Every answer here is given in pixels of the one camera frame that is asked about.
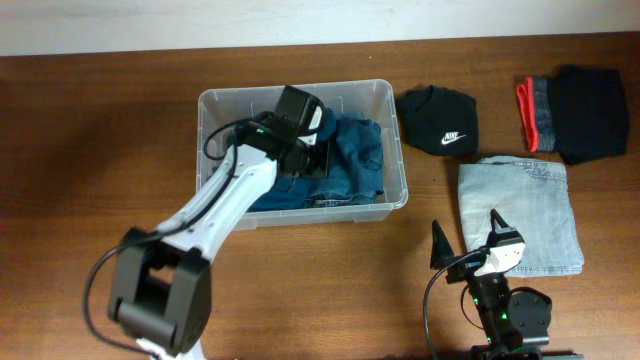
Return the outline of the clear plastic storage container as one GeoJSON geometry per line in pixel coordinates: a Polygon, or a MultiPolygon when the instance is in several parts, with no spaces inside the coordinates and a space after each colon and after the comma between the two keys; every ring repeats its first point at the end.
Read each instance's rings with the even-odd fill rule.
{"type": "MultiPolygon", "coordinates": [[[[409,199],[409,191],[391,84],[383,79],[368,79],[299,84],[297,87],[318,97],[335,114],[360,113],[379,124],[384,155],[384,193],[372,205],[251,212],[243,215],[235,229],[343,221],[378,222],[402,208],[409,199]]],[[[197,189],[204,186],[215,166],[202,154],[205,138],[221,125],[273,109],[282,91],[283,87],[279,85],[209,89],[201,93],[198,99],[197,189]]]]}

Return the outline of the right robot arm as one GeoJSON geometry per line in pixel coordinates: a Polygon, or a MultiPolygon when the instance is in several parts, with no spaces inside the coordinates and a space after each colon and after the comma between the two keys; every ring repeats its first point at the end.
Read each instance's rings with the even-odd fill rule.
{"type": "Polygon", "coordinates": [[[436,352],[429,329],[429,295],[436,281],[463,282],[478,312],[485,345],[470,350],[473,359],[540,359],[550,341],[552,300],[531,287],[510,288],[506,273],[520,264],[525,241],[496,210],[490,211],[486,243],[456,255],[438,221],[432,222],[430,268],[436,274],[423,295],[423,322],[429,350],[436,352]]]}

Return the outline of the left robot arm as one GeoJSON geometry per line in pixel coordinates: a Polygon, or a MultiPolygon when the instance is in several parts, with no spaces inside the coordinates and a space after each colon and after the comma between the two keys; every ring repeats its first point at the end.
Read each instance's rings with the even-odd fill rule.
{"type": "Polygon", "coordinates": [[[325,174],[324,108],[263,112],[221,128],[213,175],[154,231],[130,229],[105,254],[116,266],[108,317],[151,359],[200,359],[212,308],[211,265],[236,224],[279,176],[325,174]]]}

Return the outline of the dark blue teal cloth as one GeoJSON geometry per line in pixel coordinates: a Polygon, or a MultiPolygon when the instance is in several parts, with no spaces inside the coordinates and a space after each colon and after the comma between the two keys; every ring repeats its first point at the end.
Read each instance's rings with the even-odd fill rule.
{"type": "Polygon", "coordinates": [[[332,109],[326,109],[327,119],[320,132],[317,142],[311,148],[311,172],[297,177],[279,177],[273,187],[249,208],[249,212],[267,212],[279,210],[295,210],[306,207],[307,199],[311,197],[312,187],[322,183],[329,174],[329,153],[331,138],[337,129],[336,116],[332,109]]]}

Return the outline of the dark blue jeans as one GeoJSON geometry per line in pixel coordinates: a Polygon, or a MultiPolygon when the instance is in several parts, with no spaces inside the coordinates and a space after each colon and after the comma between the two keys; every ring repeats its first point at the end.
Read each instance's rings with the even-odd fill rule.
{"type": "Polygon", "coordinates": [[[329,173],[313,180],[304,208],[371,205],[384,193],[380,125],[362,113],[328,109],[322,136],[330,145],[329,173]]]}

